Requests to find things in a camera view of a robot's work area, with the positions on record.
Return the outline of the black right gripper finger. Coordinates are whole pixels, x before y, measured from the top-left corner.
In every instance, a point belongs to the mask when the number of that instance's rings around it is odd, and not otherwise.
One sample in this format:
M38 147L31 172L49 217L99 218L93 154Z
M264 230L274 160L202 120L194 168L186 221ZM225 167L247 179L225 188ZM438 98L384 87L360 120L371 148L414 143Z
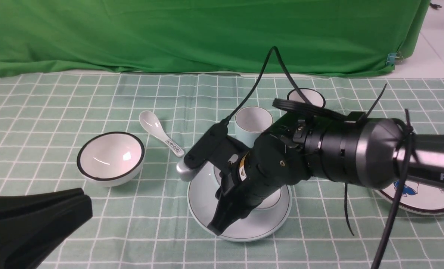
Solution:
M86 194L43 209L0 213L0 269L36 269L92 216Z

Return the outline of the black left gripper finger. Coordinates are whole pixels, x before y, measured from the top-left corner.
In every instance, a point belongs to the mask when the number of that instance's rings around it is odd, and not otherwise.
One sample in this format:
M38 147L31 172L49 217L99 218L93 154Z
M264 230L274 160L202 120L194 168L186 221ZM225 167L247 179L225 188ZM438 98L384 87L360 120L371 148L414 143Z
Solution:
M45 206L53 206L72 198L82 197L83 195L84 191L81 188L75 188L46 194L0 196L0 213L26 209L43 209Z

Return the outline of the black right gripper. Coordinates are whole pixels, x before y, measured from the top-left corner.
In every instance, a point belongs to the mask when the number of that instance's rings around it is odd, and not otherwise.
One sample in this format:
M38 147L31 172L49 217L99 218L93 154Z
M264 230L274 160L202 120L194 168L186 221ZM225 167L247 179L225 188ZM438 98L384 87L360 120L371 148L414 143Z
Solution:
M222 235L281 187L310 179L305 141L304 133L264 133L248 148L225 133L209 133L207 160L220 169L221 184L208 229Z

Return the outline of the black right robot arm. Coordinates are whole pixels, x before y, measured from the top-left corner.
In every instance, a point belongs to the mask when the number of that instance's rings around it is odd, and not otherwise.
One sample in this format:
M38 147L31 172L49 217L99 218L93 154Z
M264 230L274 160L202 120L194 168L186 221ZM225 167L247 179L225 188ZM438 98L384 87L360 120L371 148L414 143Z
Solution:
M410 122L348 116L302 117L287 113L251 149L213 125L177 164L205 223L226 236L250 218L275 191L311 177L381 190L408 179L444 189L444 135L416 135ZM83 189L0 196L0 269L36 269L67 237L93 216Z

